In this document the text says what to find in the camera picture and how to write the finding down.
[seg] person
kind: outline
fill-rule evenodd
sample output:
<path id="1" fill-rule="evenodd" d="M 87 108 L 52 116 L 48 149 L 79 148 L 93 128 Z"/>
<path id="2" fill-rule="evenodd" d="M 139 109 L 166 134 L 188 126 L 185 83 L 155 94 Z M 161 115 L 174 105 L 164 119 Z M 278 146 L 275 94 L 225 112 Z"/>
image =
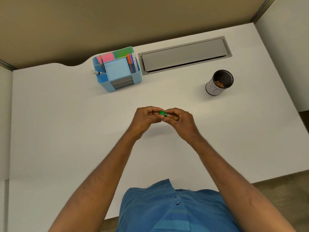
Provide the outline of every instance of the person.
<path id="1" fill-rule="evenodd" d="M 292 232 L 280 212 L 229 165 L 199 133 L 193 116 L 178 108 L 138 108 L 118 143 L 78 187 L 49 232 L 98 232 L 114 197 L 133 145 L 153 123 L 171 125 L 199 155 L 219 192 L 175 190 L 169 180 L 149 188 L 130 188 L 120 208 L 118 232 L 245 231 Z"/>

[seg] blue shirt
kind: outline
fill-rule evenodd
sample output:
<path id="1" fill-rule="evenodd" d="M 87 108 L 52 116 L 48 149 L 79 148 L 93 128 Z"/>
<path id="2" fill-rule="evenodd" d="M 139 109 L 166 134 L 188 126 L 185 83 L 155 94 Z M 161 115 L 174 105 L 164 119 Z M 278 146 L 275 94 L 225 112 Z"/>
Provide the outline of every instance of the blue shirt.
<path id="1" fill-rule="evenodd" d="M 123 196 L 116 232 L 239 232 L 219 192 L 175 190 L 169 179 Z"/>

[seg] cylindrical pen holder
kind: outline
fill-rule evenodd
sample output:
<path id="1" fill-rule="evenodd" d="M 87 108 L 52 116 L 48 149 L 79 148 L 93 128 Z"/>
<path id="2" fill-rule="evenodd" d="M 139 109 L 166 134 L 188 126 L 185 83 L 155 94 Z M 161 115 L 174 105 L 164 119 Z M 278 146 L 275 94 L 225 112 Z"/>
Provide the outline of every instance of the cylindrical pen holder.
<path id="1" fill-rule="evenodd" d="M 234 77 L 229 71 L 218 70 L 206 84 L 206 91 L 210 95 L 217 96 L 222 93 L 223 90 L 231 87 L 233 82 Z"/>

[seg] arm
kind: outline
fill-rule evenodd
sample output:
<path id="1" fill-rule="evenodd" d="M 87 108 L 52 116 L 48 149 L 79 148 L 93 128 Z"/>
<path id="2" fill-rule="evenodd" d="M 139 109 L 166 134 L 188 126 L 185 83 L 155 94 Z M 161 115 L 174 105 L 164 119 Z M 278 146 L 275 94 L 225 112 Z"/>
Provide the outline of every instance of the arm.
<path id="1" fill-rule="evenodd" d="M 135 142 L 153 123 L 161 122 L 163 109 L 138 108 L 128 130 L 95 170 L 77 188 L 49 232 L 99 231 L 114 197 Z"/>
<path id="2" fill-rule="evenodd" d="M 169 118 L 163 121 L 172 125 L 179 136 L 197 152 L 242 230 L 295 232 L 268 199 L 229 165 L 200 135 L 190 113 L 178 108 L 165 111 L 180 117 L 179 122 Z"/>

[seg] pen holder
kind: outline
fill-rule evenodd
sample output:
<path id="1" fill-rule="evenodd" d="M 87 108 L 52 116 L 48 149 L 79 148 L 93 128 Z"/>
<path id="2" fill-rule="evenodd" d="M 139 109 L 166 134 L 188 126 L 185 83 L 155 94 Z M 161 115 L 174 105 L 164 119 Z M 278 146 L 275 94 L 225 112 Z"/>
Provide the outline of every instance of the pen holder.
<path id="1" fill-rule="evenodd" d="M 126 57 L 128 54 L 132 53 L 134 53 L 133 48 L 127 47 L 108 54 L 96 56 L 92 59 L 95 71 L 102 73 L 96 75 L 98 83 L 102 85 L 107 92 L 113 92 L 117 89 L 142 82 L 141 69 L 138 61 L 133 61 L 136 62 L 135 67 L 135 63 L 129 64 Z"/>

